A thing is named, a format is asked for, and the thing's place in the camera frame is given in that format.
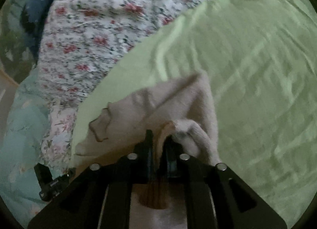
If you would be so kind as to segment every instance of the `bolt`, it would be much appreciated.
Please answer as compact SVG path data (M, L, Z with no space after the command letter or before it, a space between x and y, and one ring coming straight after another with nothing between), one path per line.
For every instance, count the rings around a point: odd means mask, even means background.
M181 160L184 160L184 161L186 161L186 160L188 160L188 159L190 159L191 157L188 155L188 154L180 154L180 159Z
M130 160L136 160L137 159L137 154L136 153L130 153L126 156Z
M92 170L92 171L97 171L97 170L100 169L100 165L97 164L97 163L94 163L94 164L91 164L89 168L90 168L90 170Z
M224 171L227 169L227 165L224 164L224 163L219 163L219 164L216 164L217 166L217 169L220 170L220 171Z

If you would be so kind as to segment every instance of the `black metal frame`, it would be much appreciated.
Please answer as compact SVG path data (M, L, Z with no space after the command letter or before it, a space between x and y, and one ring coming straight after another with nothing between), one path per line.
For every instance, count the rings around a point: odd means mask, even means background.
M123 156L116 164L87 168L30 221L28 229L95 229L98 224L100 229L128 229L132 185L150 183L155 174L152 140L147 131L145 141L134 148L134 158ZM171 138L165 142L158 174L184 185L188 229L287 228L229 167L205 165L184 154Z

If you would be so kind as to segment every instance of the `wrinkled fabric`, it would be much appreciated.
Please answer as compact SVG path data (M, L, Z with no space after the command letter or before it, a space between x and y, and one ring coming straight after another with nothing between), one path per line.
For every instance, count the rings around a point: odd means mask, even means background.
M57 131L59 114L83 101L133 47L205 0L55 0L39 53L39 79L51 114L42 141L50 167L67 167L72 130Z
M220 158L289 228L317 189L317 14L309 0L210 0L136 45L80 105L76 144L108 102L207 71Z
M75 167L115 162L133 152L144 140L146 130L154 134L156 166L169 135L185 153L200 161L209 165L220 162L217 119L205 72L159 83L105 104L100 116L90 122L85 140L76 146Z

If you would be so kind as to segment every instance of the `mint green blanket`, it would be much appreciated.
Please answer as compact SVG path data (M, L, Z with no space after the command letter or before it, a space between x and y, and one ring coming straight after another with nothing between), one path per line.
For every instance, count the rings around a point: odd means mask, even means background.
M49 109L36 84L34 69L20 84L0 142L0 195L15 219L26 228L46 205L34 173L39 162L42 138L50 128ZM51 170L53 177L61 171Z
M308 0L210 0L137 45L81 104L76 144L108 102L204 69L220 157L294 225L317 189L317 14Z

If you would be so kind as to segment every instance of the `light green sheet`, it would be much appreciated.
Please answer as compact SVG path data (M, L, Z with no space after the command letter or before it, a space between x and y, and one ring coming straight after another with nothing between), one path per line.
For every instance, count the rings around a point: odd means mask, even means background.
M79 108L72 163L108 102L204 69L220 157L290 228L317 189L317 14L308 0L210 0L146 38Z

